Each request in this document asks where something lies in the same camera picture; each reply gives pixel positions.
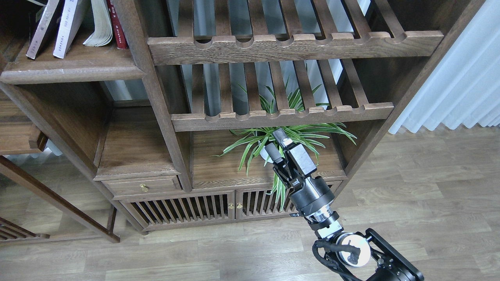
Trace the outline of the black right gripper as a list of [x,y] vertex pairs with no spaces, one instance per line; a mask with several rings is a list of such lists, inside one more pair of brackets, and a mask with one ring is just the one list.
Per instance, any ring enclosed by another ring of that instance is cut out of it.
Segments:
[[274,171],[287,188],[289,199],[303,217],[335,217],[330,208],[334,194],[320,176],[311,175],[317,168],[302,144],[293,144],[283,128],[273,132],[277,144],[284,149],[284,156],[274,143],[265,146],[273,161]]

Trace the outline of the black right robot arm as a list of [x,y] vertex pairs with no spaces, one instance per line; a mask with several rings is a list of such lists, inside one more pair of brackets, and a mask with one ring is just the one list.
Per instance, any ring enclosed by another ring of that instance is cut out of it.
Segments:
[[371,228],[363,235],[347,233],[339,223],[339,215],[331,209],[334,194],[322,177],[313,178],[316,165],[302,144],[295,143],[283,129],[273,132],[280,153],[274,144],[265,149],[273,160],[274,171],[291,189],[289,196],[299,215],[315,232],[314,257],[345,281],[356,281],[350,267],[365,266],[370,258],[377,262],[370,281],[423,281],[423,274],[394,247]]

